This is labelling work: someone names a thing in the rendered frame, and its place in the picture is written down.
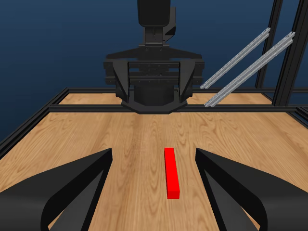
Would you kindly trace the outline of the silver aluminium rail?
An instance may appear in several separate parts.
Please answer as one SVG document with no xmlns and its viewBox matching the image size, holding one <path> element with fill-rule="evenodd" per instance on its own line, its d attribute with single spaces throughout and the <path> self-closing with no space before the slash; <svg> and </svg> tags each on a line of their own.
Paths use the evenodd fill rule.
<svg viewBox="0 0 308 231">
<path fill-rule="evenodd" d="M 219 69 L 212 77 L 210 77 L 205 83 L 200 86 L 200 89 L 208 89 L 223 75 L 225 75 L 231 68 L 239 63 L 245 56 L 247 56 L 252 50 L 254 50 L 260 43 L 268 38 L 270 33 L 270 27 L 266 28 L 261 34 L 259 34 L 253 41 L 251 41 L 245 48 L 237 53 L 231 60 L 229 60 L 221 69 Z"/>
<path fill-rule="evenodd" d="M 216 93 L 208 102 L 205 103 L 205 107 L 214 107 L 225 99 L 229 94 L 235 91 L 252 75 L 258 72 L 261 68 L 267 65 L 273 58 L 285 50 L 293 43 L 295 32 L 290 32 L 283 39 L 281 39 L 276 45 L 270 48 L 265 54 L 263 54 L 258 60 L 252 63 L 241 74 L 239 74 L 234 80 L 232 80 L 227 86 Z"/>
</svg>

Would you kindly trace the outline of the thin red peg bar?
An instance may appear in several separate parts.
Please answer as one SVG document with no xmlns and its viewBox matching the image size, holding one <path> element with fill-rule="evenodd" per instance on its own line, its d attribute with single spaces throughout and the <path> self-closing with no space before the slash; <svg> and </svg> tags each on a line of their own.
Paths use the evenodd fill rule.
<svg viewBox="0 0 308 231">
<path fill-rule="evenodd" d="M 178 200 L 180 198 L 180 185 L 178 179 L 174 148 L 164 149 L 164 159 L 165 159 L 167 199 Z"/>
</svg>

